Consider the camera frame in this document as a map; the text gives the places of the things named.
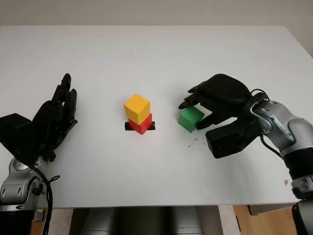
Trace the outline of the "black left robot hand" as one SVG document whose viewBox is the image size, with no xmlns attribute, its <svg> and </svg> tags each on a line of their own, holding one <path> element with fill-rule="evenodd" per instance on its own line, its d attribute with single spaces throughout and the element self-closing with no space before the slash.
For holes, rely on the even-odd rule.
<svg viewBox="0 0 313 235">
<path fill-rule="evenodd" d="M 71 76 L 65 74 L 51 100 L 46 101 L 32 120 L 36 147 L 47 162 L 56 158 L 54 150 L 77 124 L 75 119 L 77 92 L 70 88 Z"/>
</svg>

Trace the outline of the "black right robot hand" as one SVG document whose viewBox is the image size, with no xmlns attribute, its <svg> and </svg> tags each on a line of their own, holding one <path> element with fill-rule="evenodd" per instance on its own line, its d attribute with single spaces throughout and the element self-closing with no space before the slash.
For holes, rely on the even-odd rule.
<svg viewBox="0 0 313 235">
<path fill-rule="evenodd" d="M 179 109 L 200 104 L 211 111 L 197 124 L 198 130 L 240 116 L 242 108 L 252 98 L 246 85 L 225 74 L 214 75 L 191 88 L 188 93 L 190 95 L 179 105 Z"/>
</svg>

